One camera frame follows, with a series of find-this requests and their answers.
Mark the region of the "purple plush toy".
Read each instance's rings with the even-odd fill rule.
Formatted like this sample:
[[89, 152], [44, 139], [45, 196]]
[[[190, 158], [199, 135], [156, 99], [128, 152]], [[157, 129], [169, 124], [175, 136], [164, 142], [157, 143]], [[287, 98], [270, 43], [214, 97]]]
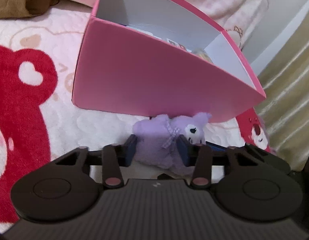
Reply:
[[134, 159], [142, 164], [169, 170], [179, 176], [189, 176], [192, 167], [184, 165], [177, 149], [177, 139], [183, 135], [191, 144], [204, 144], [204, 127], [211, 114], [200, 112], [194, 116], [158, 115], [133, 125], [132, 133], [138, 138]]

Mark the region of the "green yarn ball black label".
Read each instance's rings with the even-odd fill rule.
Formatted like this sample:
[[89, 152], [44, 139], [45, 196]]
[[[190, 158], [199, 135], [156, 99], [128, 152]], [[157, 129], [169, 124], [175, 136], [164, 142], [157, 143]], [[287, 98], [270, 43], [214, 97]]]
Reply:
[[203, 49], [195, 49], [195, 50], [191, 51], [191, 53], [200, 57], [201, 59], [204, 59], [205, 61], [207, 61], [209, 63], [212, 63], [212, 59], [209, 57], [207, 52], [204, 51]]

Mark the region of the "beige striped curtain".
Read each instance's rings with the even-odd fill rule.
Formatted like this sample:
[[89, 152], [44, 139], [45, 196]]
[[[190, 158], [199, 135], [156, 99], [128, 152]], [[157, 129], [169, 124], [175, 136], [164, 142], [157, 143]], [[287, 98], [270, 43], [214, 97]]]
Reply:
[[267, 95], [256, 107], [275, 153], [301, 171], [309, 156], [309, 18], [259, 75]]

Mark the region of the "pink cardboard box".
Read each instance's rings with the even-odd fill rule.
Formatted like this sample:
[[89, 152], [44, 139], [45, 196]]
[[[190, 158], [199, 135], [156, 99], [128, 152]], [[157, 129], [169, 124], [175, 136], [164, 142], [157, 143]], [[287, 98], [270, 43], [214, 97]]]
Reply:
[[228, 32], [185, 0], [96, 1], [76, 64], [75, 106], [140, 116], [207, 112], [224, 122], [265, 98]]

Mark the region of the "white orange packet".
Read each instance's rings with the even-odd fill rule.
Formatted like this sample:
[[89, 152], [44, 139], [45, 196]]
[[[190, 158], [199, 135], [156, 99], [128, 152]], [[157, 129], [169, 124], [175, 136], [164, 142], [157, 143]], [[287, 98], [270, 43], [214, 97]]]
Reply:
[[184, 51], [187, 51], [187, 52], [190, 52], [184, 45], [182, 44], [179, 44], [178, 42], [175, 42], [169, 38], [166, 39], [166, 41], [171, 44], [171, 45], [174, 45], [175, 47], [177, 48], [180, 48], [180, 49], [183, 49]]

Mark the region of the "white blanket with red bears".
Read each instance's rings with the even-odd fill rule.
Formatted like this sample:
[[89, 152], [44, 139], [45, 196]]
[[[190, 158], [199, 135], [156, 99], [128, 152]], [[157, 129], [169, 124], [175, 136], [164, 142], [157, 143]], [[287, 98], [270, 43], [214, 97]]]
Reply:
[[139, 116], [80, 109], [71, 101], [75, 65], [89, 14], [88, 7], [63, 1], [42, 16], [0, 20], [0, 46], [13, 51], [43, 51], [52, 59], [58, 77], [54, 92], [39, 105], [48, 150], [32, 154], [30, 162], [22, 164], [26, 153], [13, 139], [4, 139], [0, 129], [0, 179], [9, 174], [10, 153], [17, 155], [17, 173], [24, 175], [77, 146], [97, 150], [110, 142], [120, 142], [140, 120]]

